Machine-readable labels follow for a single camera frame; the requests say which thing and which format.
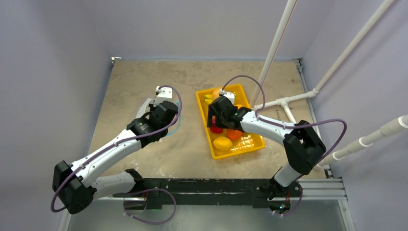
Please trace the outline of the clear zip bag blue zipper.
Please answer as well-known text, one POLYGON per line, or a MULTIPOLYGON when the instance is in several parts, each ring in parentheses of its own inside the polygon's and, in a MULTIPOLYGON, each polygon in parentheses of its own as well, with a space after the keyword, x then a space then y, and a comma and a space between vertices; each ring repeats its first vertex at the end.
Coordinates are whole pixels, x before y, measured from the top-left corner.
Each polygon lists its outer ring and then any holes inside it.
MULTIPOLYGON (((131 130, 136 136, 137 140, 141 142, 141 146, 145 147, 146 145, 159 141, 161 138, 165 137, 168 134, 168 129, 163 129, 168 127, 170 124, 174 124, 172 121, 167 126, 154 126, 150 123, 150 104, 152 99, 147 99, 142 107, 137 112, 137 117, 128 124, 127 129, 131 130)), ((178 113, 175 115, 173 120, 177 120, 179 116, 179 110, 181 109, 180 102, 174 103, 178 106, 178 113)))

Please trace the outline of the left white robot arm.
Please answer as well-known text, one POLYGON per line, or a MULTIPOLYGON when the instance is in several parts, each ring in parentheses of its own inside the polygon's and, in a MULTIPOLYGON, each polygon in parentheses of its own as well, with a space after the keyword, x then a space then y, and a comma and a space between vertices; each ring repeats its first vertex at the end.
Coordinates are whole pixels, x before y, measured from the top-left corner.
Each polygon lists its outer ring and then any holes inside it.
POLYGON ((68 210, 77 214, 90 203, 104 196, 128 193, 137 197, 143 192, 143 183, 135 170, 103 177, 107 169, 148 144, 159 141, 180 117, 182 102, 162 101, 149 105, 149 111, 131 120, 111 141, 93 153, 68 164, 54 167, 50 209, 57 213, 68 210))

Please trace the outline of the red apple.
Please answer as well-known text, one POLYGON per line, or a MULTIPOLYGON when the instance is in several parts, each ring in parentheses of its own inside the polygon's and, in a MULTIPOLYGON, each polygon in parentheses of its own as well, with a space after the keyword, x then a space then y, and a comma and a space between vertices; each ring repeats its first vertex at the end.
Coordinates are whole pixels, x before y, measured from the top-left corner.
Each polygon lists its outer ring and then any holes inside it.
POLYGON ((223 128, 219 128, 219 127, 216 126, 216 117, 215 116, 212 117, 210 131, 212 133, 214 133, 214 134, 221 134, 224 131, 223 128))

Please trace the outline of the yellow lemon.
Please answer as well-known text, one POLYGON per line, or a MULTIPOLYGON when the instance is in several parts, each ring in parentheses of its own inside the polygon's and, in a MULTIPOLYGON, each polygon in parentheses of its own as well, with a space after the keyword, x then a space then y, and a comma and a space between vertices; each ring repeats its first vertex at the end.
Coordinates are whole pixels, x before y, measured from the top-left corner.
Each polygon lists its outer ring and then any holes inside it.
POLYGON ((217 150, 226 152, 233 147, 233 143, 229 138, 221 136, 213 140, 213 146, 217 150))

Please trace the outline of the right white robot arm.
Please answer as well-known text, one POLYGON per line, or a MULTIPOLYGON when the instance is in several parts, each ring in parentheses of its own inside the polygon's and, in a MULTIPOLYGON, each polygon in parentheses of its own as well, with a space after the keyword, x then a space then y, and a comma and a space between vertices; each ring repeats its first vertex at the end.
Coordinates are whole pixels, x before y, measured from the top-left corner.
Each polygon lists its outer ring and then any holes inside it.
POLYGON ((288 162, 270 183, 271 192, 277 196, 287 192, 289 185, 302 175, 309 174, 326 152, 322 140, 307 121, 295 124, 274 120, 247 107, 234 106, 225 96, 209 104, 207 117, 207 127, 215 125, 257 134, 284 147, 288 162))

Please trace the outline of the orange peach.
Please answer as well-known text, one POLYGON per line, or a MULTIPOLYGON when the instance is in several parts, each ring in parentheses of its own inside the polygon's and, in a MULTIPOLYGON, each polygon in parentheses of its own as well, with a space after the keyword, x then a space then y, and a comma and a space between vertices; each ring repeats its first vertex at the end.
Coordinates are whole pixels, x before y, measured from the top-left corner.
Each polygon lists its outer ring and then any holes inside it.
POLYGON ((217 99, 217 98, 219 97, 220 90, 221 90, 221 89, 216 89, 216 90, 214 90, 214 91, 212 92, 212 99, 213 99, 213 100, 215 100, 215 99, 217 99))

